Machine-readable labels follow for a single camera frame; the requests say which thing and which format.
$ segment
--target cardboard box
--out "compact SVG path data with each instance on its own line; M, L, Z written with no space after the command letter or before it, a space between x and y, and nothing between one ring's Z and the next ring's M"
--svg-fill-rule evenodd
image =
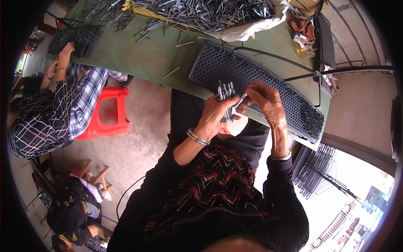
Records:
M296 7L302 15L308 17L315 14L315 10L318 7L320 0L290 0L289 3ZM328 7L327 0L324 0L322 9Z

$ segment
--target perforated metal tray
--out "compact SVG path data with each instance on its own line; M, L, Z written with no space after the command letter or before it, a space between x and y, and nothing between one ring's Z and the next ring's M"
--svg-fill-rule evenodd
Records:
M86 25L58 31L49 44L48 53L58 54L68 42L74 42L72 55L88 58L103 32L100 29L100 25Z
M311 143L315 144L319 140L324 116L308 99L264 66L232 49L206 40L188 81L217 92L218 80L223 83L232 81L239 95L242 94L243 87L256 80L276 88L283 103L288 129ZM263 114L257 104L250 108Z

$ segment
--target checkered pants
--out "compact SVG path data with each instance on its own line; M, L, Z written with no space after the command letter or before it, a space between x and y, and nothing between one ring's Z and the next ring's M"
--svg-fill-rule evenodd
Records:
M84 76L81 80L78 80L80 71L84 72ZM127 75L124 73L78 63L69 64L66 78L76 83L75 89L80 93L77 104L71 107L69 122L70 140L74 140L81 135L88 127L98 97L109 75L120 82L127 78Z

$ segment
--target yellow tape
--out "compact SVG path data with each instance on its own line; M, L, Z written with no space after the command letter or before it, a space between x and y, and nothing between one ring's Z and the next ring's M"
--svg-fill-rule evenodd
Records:
M123 4L124 8L123 8L122 10L127 10L127 9L128 9L127 7L130 8L130 4L126 4L126 3ZM141 15L143 15L143 16L153 17L153 18L156 18L156 19L161 19L161 20L166 21L166 18L165 18L165 17L160 16L160 15L158 15L158 14L155 14L154 12L152 12L152 11L150 11L150 10L143 9L143 8L141 8L141 6L139 6L139 5L137 5L137 4L131 5L131 10L132 10L133 12L135 12L135 13L137 13L137 14L141 14ZM178 25L182 25L182 26L185 26L185 27L189 27L189 28L192 28L192 29L196 29L196 30L198 30L198 31L202 31L202 30L200 30L200 29L198 29L198 28L196 28L196 27L193 27L193 26L190 26L190 25L184 25L184 24L182 24L182 23L178 23L178 22L175 22L175 21L172 21L172 20L169 20L168 22L172 22L172 23L175 23L175 24L178 24Z

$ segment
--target green table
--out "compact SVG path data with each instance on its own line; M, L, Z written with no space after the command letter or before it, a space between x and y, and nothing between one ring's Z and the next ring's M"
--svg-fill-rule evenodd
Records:
M79 11L82 2L83 0L73 9L70 13L70 18ZM115 32L115 24L103 28L103 34L99 37L91 56L89 58L73 59L72 61L130 74L193 94L203 99L211 97L212 92L187 82L187 76L191 71L204 40L195 39L195 43L193 44L175 47L175 45L178 44L179 30L176 28L167 28L165 36L163 36L162 25L159 25L153 29L148 36L150 39L145 38L139 43L136 43L140 35L136 37L133 37L133 35L139 30L138 28L144 24L144 20L140 20L139 17L144 19L141 15L136 15L136 19L123 32ZM282 56L312 69L314 64L313 58L307 60L298 58L296 50L299 48L299 45L291 39L292 35L293 31L291 28L289 28L286 22L283 22L270 30L257 32L255 39L246 41L245 46ZM194 33L182 32L179 44L189 42L195 36L196 34ZM200 33L198 36L209 37L204 33ZM237 41L228 43L228 45L241 46L242 43ZM262 63L263 66L284 79L307 73L299 67L275 58L265 55L254 56L256 53L253 52L241 53L258 63ZM178 71L162 79L163 76L177 67L180 67ZM313 104L319 103L318 84L314 82L312 78L291 81L290 84ZM330 97L322 90L322 102L319 110L324 114L325 119L328 114L329 104ZM245 115L268 125L264 116L257 112L247 109ZM290 131L289 135L296 141L313 150L317 150L318 148L320 141L316 144L311 144Z

